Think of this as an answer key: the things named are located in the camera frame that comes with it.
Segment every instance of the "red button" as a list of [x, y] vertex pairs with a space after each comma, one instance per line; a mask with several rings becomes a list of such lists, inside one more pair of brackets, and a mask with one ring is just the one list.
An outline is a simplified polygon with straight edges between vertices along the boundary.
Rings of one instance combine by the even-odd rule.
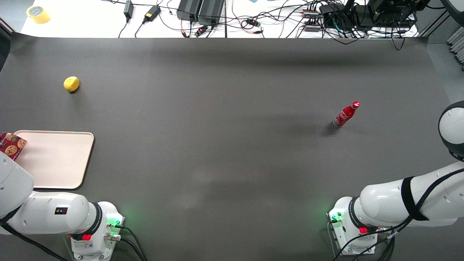
[[85, 235], [82, 236], [82, 240], [84, 240], [84, 241], [89, 241], [90, 238], [92, 238], [92, 235], [89, 235], [89, 234], [85, 234]]

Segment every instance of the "tray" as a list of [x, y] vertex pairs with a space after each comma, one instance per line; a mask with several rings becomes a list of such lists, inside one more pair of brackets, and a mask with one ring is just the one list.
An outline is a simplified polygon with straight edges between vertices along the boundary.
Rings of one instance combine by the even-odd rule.
[[84, 180], [94, 137], [90, 132], [20, 130], [27, 140], [16, 159], [41, 189], [76, 189]]

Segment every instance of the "red cookie package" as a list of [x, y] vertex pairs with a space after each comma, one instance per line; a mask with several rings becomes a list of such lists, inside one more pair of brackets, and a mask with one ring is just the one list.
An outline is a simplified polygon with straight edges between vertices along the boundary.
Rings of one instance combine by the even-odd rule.
[[16, 160], [27, 141], [9, 132], [3, 132], [0, 135], [0, 151]]

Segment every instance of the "yellow lemon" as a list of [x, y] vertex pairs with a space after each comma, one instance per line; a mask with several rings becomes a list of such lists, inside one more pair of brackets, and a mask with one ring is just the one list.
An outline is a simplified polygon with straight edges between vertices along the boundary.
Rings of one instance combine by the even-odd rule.
[[69, 91], [75, 91], [79, 87], [79, 79], [75, 76], [66, 78], [63, 83], [64, 88]]

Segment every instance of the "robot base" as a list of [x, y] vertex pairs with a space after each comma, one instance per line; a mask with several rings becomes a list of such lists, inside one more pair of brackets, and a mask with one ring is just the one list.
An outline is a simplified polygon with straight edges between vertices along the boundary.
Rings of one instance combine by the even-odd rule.
[[123, 225], [124, 217], [116, 207], [109, 202], [99, 202], [102, 209], [102, 221], [89, 241], [77, 241], [71, 238], [72, 251], [75, 260], [109, 261], [113, 256], [116, 241], [105, 240], [107, 235], [120, 235], [121, 229], [110, 227], [110, 224]]
[[[337, 242], [338, 249], [341, 249], [345, 244], [351, 239], [361, 235], [359, 228], [357, 228], [348, 212], [348, 205], [352, 197], [343, 197], [339, 199], [334, 208], [327, 213], [329, 220], [338, 220], [336, 223], [332, 223], [333, 227], [333, 236], [335, 242]], [[356, 255], [360, 254], [362, 251], [366, 250], [370, 246], [377, 243], [377, 234], [367, 235], [359, 239], [353, 240], [349, 243], [342, 251], [342, 255]], [[364, 254], [374, 254], [375, 247], [371, 248], [370, 251], [367, 251]]]

